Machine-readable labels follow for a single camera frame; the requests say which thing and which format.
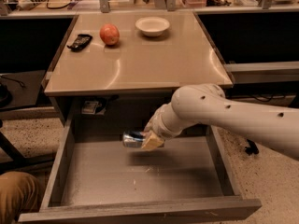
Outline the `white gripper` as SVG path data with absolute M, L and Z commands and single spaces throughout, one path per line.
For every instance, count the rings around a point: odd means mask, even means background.
M 167 128 L 163 121 L 163 116 L 170 107 L 170 104 L 162 105 L 149 119 L 149 122 L 144 128 L 145 138 L 142 141 L 142 149 L 152 151 L 160 147 L 164 143 L 164 140 L 174 138 L 178 135 L 176 132 Z

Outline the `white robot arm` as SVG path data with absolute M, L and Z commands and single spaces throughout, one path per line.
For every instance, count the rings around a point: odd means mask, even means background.
M 299 160 L 298 109 L 228 100 L 215 84 L 177 89 L 171 102 L 155 111 L 145 130 L 169 140 L 198 123 L 221 127 Z

